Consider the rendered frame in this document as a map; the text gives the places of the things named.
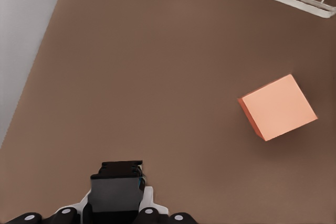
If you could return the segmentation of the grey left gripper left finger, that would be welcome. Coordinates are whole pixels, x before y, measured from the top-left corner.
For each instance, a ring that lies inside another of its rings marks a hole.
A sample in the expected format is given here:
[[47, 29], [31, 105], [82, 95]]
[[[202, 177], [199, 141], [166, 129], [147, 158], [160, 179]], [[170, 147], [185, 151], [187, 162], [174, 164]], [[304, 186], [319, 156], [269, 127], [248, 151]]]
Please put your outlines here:
[[90, 204], [94, 212], [122, 211], [122, 162], [103, 162], [97, 174], [91, 175]]

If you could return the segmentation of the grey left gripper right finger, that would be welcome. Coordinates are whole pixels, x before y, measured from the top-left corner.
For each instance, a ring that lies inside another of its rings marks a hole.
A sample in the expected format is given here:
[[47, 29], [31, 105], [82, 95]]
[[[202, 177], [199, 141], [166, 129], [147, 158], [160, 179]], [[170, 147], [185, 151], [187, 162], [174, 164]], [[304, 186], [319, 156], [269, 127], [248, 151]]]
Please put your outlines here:
[[138, 211], [146, 186], [142, 164], [143, 161], [118, 162], [116, 211]]

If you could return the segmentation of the orange square switch box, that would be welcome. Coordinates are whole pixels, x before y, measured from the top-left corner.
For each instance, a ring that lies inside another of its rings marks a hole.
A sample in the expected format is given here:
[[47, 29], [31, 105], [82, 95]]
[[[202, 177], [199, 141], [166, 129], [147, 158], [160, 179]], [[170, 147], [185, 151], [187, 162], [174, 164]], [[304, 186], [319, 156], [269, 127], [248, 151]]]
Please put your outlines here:
[[318, 119], [291, 74], [238, 98], [238, 103], [264, 141]]

